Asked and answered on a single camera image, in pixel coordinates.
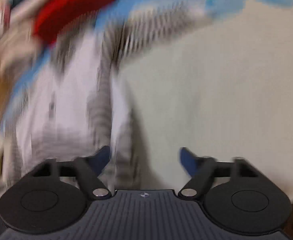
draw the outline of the red object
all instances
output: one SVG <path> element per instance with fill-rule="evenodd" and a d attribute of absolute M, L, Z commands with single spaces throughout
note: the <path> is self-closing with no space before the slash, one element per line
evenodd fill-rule
<path fill-rule="evenodd" d="M 58 33 L 82 14 L 97 11 L 114 0 L 50 0 L 35 19 L 33 34 L 44 42 L 56 41 Z"/>

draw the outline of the round black disc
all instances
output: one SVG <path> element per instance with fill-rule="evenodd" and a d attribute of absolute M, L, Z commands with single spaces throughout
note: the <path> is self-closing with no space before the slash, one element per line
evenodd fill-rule
<path fill-rule="evenodd" d="M 289 198 L 274 184 L 241 178 L 212 188 L 204 208 L 223 228 L 246 235 L 263 235 L 280 229 L 291 213 Z"/>
<path fill-rule="evenodd" d="M 0 217 L 11 228 L 45 234 L 72 224 L 83 214 L 83 193 L 58 179 L 33 177 L 10 188 L 0 198 Z"/>

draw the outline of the ribbed surface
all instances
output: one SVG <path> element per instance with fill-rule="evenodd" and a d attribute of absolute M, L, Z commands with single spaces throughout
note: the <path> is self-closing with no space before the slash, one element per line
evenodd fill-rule
<path fill-rule="evenodd" d="M 235 235 L 210 222 L 196 202 L 178 199 L 171 190 L 146 193 L 118 191 L 109 200 L 95 201 L 80 221 L 56 233 L 28 236 L 8 229 L 0 240 L 287 240 L 280 232 Z"/>

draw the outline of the red fabric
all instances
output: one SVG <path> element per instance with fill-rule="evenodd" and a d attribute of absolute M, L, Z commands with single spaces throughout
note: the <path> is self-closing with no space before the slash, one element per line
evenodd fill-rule
<path fill-rule="evenodd" d="M 35 19 L 33 34 L 52 44 L 68 23 L 82 14 L 99 10 L 114 0 L 50 0 Z"/>

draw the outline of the silver screw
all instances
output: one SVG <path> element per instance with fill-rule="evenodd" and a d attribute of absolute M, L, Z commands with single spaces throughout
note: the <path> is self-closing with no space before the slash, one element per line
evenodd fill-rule
<path fill-rule="evenodd" d="M 104 197 L 109 194 L 109 191 L 105 188 L 97 188 L 93 190 L 93 195 L 96 197 Z"/>
<path fill-rule="evenodd" d="M 181 191 L 181 194 L 186 197 L 194 197 L 197 194 L 197 191 L 192 188 L 185 188 Z"/>

